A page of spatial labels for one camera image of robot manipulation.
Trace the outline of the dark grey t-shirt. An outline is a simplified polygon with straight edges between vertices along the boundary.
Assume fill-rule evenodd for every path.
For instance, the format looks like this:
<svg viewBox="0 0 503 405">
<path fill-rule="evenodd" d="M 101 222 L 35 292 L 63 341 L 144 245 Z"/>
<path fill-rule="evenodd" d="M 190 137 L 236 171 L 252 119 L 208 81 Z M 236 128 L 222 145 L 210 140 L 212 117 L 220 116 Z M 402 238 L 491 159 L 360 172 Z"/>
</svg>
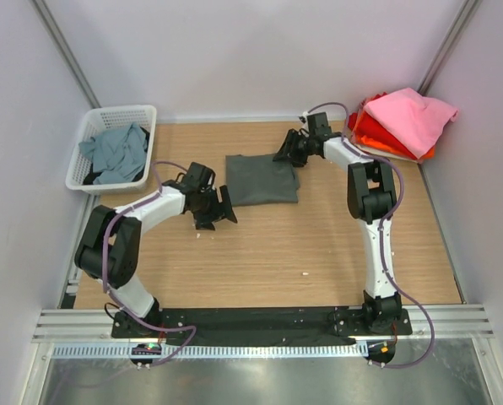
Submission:
<svg viewBox="0 0 503 405">
<path fill-rule="evenodd" d="M 225 181 L 234 207 L 297 203 L 300 188 L 295 168 L 272 154 L 225 157 Z"/>
</svg>

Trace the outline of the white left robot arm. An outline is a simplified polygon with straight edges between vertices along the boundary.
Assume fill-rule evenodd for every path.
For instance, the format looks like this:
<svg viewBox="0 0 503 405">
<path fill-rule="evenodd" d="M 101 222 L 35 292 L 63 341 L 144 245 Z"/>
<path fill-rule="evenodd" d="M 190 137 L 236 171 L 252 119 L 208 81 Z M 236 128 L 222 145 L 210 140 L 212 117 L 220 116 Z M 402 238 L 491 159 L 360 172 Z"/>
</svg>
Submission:
<svg viewBox="0 0 503 405">
<path fill-rule="evenodd" d="M 214 170 L 193 162 L 148 196 L 117 208 L 99 205 L 89 216 L 74 264 L 100 282 L 141 337 L 166 331 L 159 301 L 137 275 L 141 240 L 162 222 L 185 213 L 192 214 L 197 230 L 214 230 L 224 219 L 236 224 L 228 187 L 217 187 L 215 177 Z"/>
</svg>

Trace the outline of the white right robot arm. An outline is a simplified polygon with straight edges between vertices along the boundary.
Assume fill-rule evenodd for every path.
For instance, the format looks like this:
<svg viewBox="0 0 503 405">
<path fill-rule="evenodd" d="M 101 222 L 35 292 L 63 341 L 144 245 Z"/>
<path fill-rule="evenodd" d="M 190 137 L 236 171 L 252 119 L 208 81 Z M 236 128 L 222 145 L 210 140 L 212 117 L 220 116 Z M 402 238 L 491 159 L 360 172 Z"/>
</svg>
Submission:
<svg viewBox="0 0 503 405">
<path fill-rule="evenodd" d="M 275 161 L 303 167 L 312 155 L 320 156 L 347 173 L 347 204 L 360 225 L 366 257 L 362 324 L 373 334 L 387 334 L 402 315 L 402 300 L 395 286 L 391 229 L 398 207 L 392 166 L 356 148 L 335 132 L 325 112 L 305 113 L 302 128 L 287 132 Z"/>
</svg>

